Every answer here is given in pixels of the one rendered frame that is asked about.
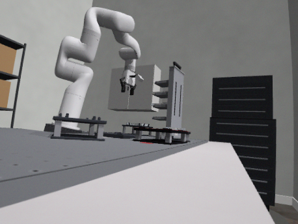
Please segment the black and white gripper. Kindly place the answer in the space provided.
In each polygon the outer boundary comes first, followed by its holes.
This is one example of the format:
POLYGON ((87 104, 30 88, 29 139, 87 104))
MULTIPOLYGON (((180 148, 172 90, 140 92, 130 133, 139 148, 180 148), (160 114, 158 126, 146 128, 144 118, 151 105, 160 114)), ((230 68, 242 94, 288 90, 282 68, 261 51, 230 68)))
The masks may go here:
POLYGON ((130 77, 132 75, 135 75, 135 71, 134 70, 124 70, 123 74, 122 74, 122 78, 120 79, 120 83, 122 86, 122 90, 121 92, 125 92, 126 91, 126 86, 130 87, 130 95, 134 95, 134 90, 136 88, 136 84, 135 84, 135 77, 130 77), (133 88, 132 88, 133 87, 133 88))

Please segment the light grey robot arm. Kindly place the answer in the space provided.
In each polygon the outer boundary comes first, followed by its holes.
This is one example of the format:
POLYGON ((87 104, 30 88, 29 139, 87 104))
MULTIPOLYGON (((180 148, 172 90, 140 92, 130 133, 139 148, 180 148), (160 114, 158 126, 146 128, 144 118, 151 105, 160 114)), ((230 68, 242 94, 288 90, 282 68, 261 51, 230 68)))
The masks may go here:
MULTIPOLYGON (((70 118, 79 119, 87 89, 93 77, 90 67, 68 59, 73 58, 91 63, 95 58, 101 37, 100 27, 111 29, 118 43, 130 47, 120 49, 119 55, 123 60, 139 59, 141 56, 138 42, 128 35, 135 27, 131 16, 105 8, 89 8, 85 14, 81 39, 66 36, 59 48, 55 75, 73 82, 64 92, 59 109, 59 114, 62 113, 62 117, 69 113, 70 118)), ((136 60, 125 60, 124 69, 135 71, 135 63, 136 60)), ((56 117, 59 117, 59 114, 56 117)))

